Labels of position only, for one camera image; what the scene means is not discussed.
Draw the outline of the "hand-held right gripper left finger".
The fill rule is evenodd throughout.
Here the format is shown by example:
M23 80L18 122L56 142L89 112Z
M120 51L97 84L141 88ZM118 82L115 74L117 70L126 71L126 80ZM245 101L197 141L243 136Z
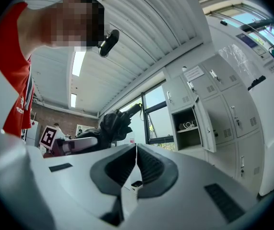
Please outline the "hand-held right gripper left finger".
M112 210L100 219L118 226L124 220L121 189L129 178L136 162L136 144L124 145L123 149L97 161L90 169L90 177L98 190L106 195L115 196Z

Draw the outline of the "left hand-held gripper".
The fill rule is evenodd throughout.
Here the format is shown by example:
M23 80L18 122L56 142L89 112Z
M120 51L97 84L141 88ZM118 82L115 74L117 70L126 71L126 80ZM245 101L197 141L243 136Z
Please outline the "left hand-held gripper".
M72 155L88 150L98 144L95 137L69 139L58 127L46 126L39 144L47 149L52 157Z

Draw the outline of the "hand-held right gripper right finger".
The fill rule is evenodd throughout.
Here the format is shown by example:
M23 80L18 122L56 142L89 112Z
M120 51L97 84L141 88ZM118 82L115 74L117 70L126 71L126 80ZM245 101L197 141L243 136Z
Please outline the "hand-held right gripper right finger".
M137 145L137 165L143 182L143 187L138 192L139 199L162 196L179 176L178 167L171 159L143 144Z

